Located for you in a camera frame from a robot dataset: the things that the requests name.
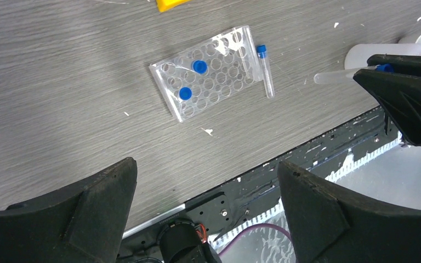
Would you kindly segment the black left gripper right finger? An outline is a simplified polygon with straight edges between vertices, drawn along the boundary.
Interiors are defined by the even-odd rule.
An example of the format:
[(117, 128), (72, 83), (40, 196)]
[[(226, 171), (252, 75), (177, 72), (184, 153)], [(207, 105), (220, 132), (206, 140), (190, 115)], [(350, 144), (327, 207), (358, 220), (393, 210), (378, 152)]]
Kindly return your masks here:
[(277, 176), (299, 262), (421, 262), (421, 210), (362, 195), (287, 161)]

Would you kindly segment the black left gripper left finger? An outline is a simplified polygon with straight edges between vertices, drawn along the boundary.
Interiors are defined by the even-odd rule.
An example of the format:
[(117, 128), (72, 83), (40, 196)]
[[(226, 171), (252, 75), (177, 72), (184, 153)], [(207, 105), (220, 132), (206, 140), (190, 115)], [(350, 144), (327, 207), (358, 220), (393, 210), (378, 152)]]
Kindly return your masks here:
[(127, 157), (0, 210), (0, 262), (114, 262), (137, 173), (136, 161)]

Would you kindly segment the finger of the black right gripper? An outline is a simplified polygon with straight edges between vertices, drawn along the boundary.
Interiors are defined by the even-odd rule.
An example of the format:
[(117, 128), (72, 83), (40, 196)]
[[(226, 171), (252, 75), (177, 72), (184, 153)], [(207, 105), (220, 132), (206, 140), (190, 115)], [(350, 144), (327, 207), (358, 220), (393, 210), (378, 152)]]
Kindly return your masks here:
[(394, 72), (421, 77), (421, 56), (376, 54), (367, 59), (367, 65), (390, 64)]
[(421, 77), (363, 69), (353, 79), (377, 100), (407, 142), (421, 146)]

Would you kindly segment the blue capped tube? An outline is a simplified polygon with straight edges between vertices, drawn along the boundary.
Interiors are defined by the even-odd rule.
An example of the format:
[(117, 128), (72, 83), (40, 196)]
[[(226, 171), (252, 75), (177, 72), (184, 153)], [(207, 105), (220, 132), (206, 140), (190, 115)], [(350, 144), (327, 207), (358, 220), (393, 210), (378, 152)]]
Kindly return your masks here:
[(314, 75), (314, 82), (316, 84), (337, 84), (350, 82), (353, 81), (354, 74), (359, 70), (394, 72), (394, 68), (392, 65), (382, 64), (360, 68), (352, 68), (348, 70), (317, 73)]
[(275, 97), (275, 89), (272, 81), (270, 60), (268, 57), (267, 48), (265, 45), (258, 45), (256, 47), (256, 51), (259, 58), (260, 67), (263, 72), (266, 96), (269, 99), (273, 99)]
[(198, 74), (204, 74), (207, 72), (208, 66), (203, 60), (194, 60), (191, 63), (191, 69)]
[(192, 90), (189, 87), (182, 87), (179, 90), (179, 99), (189, 100), (192, 98)]

